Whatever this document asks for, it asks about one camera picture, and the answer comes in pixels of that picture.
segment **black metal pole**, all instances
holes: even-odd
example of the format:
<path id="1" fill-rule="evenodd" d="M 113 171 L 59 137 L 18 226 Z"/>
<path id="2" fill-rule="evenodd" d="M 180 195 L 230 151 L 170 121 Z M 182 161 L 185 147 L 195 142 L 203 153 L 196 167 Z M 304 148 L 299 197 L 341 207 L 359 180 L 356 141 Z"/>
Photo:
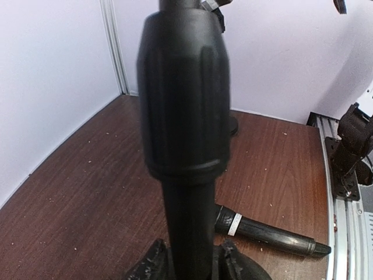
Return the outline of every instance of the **black metal pole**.
<path id="1" fill-rule="evenodd" d="M 178 280 L 207 280 L 212 272 L 214 183 L 163 183 L 173 263 Z"/>

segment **black cylindrical tool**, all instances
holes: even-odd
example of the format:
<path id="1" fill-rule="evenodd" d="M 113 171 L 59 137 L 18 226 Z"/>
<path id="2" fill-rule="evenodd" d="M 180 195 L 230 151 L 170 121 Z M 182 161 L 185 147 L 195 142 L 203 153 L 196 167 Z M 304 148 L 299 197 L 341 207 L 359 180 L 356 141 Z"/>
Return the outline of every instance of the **black cylindrical tool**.
<path id="1" fill-rule="evenodd" d="M 217 17 L 197 2 L 160 1 L 138 57 L 145 161 L 162 183 L 178 280 L 210 278 L 214 182 L 229 159 L 228 57 Z"/>
<path id="2" fill-rule="evenodd" d="M 215 216 L 217 233 L 245 236 L 281 251 L 302 256 L 324 257 L 332 250 L 310 237 L 251 220 L 218 204 L 215 205 Z"/>

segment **white wall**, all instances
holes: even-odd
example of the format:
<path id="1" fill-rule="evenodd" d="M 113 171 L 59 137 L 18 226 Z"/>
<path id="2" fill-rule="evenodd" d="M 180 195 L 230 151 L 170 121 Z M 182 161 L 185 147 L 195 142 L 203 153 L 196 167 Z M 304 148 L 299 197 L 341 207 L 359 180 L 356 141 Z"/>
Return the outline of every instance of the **white wall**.
<path id="1" fill-rule="evenodd" d="M 3 1 L 0 42 L 1 206 L 119 90 L 99 1 Z"/>
<path id="2" fill-rule="evenodd" d="M 373 117 L 373 83 L 371 83 L 363 95 L 357 99 L 357 102 L 359 103 L 359 109 L 361 111 Z"/>
<path id="3" fill-rule="evenodd" d="M 131 90 L 145 17 L 157 0 L 115 0 Z M 373 80 L 373 2 L 234 0 L 222 7 L 231 61 L 232 106 L 306 122 L 309 112 L 340 117 Z"/>

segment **black bracket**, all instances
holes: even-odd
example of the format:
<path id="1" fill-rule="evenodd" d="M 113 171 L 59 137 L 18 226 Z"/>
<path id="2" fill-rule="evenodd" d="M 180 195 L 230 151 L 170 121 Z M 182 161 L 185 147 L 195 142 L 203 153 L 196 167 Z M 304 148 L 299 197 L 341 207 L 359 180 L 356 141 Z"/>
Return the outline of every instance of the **black bracket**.
<path id="1" fill-rule="evenodd" d="M 171 250 L 157 239 L 143 259 L 121 280 L 176 280 Z M 227 239 L 213 250 L 211 280 L 272 280 L 254 260 L 241 254 L 233 241 Z"/>
<path id="2" fill-rule="evenodd" d="M 330 179 L 332 183 L 332 194 L 334 198 L 358 201 L 360 192 L 357 184 L 356 172 L 347 177 L 343 177 L 343 172 L 335 164 L 332 155 L 338 147 L 340 141 L 331 137 L 325 138 L 326 152 L 328 153 Z"/>
<path id="3" fill-rule="evenodd" d="M 356 167 L 373 149 L 373 121 L 358 107 L 351 105 L 341 118 L 340 140 L 325 138 L 333 197 L 347 201 L 360 200 Z"/>

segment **brown wood surface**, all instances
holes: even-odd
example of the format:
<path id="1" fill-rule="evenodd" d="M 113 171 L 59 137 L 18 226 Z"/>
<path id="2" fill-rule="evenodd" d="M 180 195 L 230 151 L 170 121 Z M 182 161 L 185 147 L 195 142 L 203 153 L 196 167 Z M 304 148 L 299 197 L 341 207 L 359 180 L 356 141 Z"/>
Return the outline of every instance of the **brown wood surface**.
<path id="1" fill-rule="evenodd" d="M 167 239 L 160 184 L 143 164 L 138 99 L 119 97 L 62 144 L 0 210 L 0 279 L 107 279 Z M 240 132 L 216 201 L 327 242 L 325 169 L 316 128 L 234 113 Z M 220 243 L 223 237 L 217 236 Z M 328 259 L 233 238 L 273 280 L 322 279 Z"/>

